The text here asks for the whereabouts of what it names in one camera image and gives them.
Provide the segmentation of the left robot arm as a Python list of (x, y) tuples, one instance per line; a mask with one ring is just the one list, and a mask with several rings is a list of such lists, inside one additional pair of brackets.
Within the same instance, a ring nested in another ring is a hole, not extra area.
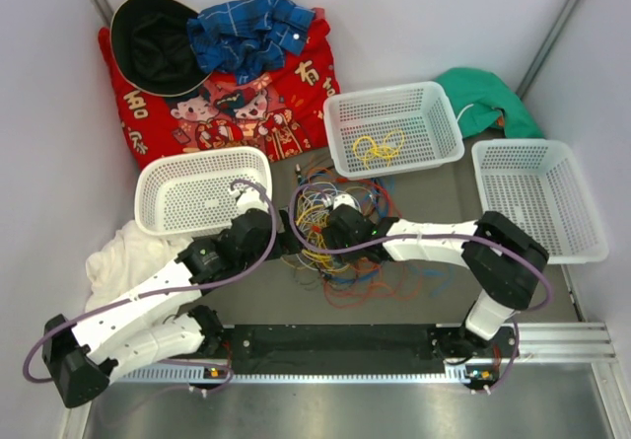
[(68, 408), (91, 402), (125, 375), (174, 356), (213, 356), (223, 327), (205, 307), (180, 307), (236, 282), (254, 265), (301, 246), (290, 215), (251, 208), (222, 232), (197, 237), (157, 272), (112, 302), (70, 320), (49, 319), (41, 358)]

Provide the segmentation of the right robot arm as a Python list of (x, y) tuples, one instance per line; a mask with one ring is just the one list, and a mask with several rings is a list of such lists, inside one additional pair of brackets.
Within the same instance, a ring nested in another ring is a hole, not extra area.
[(549, 261), (543, 245), (495, 211), (456, 224), (398, 217), (373, 222), (341, 205), (331, 211), (321, 233), (325, 248), (344, 261), (423, 260), (465, 267), (472, 273), (481, 293), (458, 331), (434, 341), (436, 354), (446, 360), (470, 359), (491, 349), (504, 322), (530, 307)]

